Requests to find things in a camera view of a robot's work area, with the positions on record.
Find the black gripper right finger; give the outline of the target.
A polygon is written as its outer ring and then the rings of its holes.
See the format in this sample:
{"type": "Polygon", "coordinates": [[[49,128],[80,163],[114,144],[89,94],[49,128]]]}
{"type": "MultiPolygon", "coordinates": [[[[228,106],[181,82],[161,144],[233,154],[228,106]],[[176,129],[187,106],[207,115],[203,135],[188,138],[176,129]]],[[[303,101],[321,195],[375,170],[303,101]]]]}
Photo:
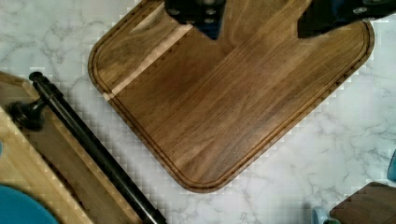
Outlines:
{"type": "Polygon", "coordinates": [[[396,0],[312,0],[297,21],[299,38],[324,35],[356,21],[385,18],[396,11],[396,0]]]}

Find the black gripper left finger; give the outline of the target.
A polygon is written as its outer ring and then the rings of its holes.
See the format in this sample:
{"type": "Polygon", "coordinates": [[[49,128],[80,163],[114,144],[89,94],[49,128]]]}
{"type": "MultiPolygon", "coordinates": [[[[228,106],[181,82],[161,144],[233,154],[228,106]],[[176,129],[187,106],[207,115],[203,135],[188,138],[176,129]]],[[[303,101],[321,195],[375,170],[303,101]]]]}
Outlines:
{"type": "Polygon", "coordinates": [[[191,24],[212,40],[219,38],[226,0],[164,0],[170,17],[180,24],[191,24]]]}

